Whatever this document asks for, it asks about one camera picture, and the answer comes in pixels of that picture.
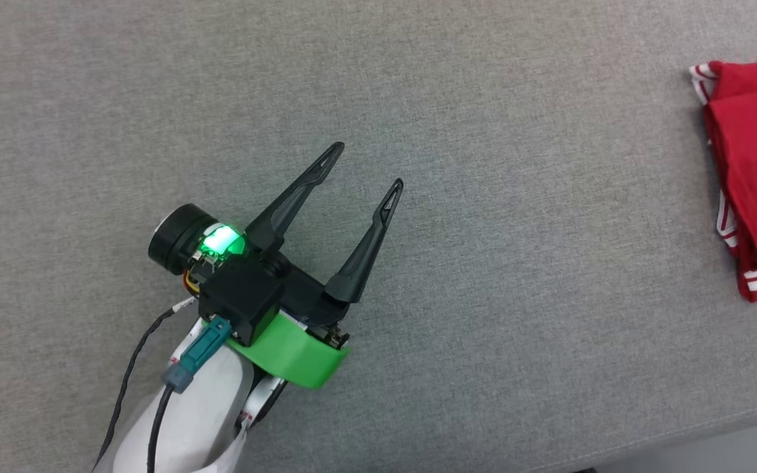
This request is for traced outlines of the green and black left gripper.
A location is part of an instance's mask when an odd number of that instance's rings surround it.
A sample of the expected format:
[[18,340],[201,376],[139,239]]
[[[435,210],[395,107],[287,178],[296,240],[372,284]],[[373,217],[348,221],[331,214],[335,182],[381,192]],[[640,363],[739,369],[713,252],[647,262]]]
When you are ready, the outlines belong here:
[[242,233],[193,204],[160,222],[149,258],[181,277],[202,323],[163,375],[171,389],[187,389],[222,348],[264,374],[309,389],[324,386],[340,367],[348,355],[348,335],[338,323],[360,301],[403,180],[394,180],[370,227],[325,285],[293,266],[281,246],[307,197],[344,149],[340,141],[329,146]]

